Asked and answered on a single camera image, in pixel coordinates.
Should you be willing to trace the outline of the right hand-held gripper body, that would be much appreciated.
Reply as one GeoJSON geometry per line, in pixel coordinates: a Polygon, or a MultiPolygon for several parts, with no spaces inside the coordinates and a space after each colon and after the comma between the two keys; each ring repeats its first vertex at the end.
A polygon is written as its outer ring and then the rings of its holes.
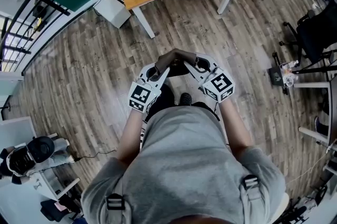
{"type": "Polygon", "coordinates": [[[204,95],[221,103],[234,93],[234,80],[212,57],[196,54],[196,79],[204,95]]]}

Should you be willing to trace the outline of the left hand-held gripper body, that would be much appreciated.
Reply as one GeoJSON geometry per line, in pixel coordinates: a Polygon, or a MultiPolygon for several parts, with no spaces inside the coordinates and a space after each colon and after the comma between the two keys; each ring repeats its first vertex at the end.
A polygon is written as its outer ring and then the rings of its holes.
{"type": "Polygon", "coordinates": [[[132,82],[128,93],[128,105],[132,109],[145,113],[161,94],[161,84],[151,81],[151,71],[156,74],[155,64],[151,63],[142,68],[135,81],[132,82]]]}

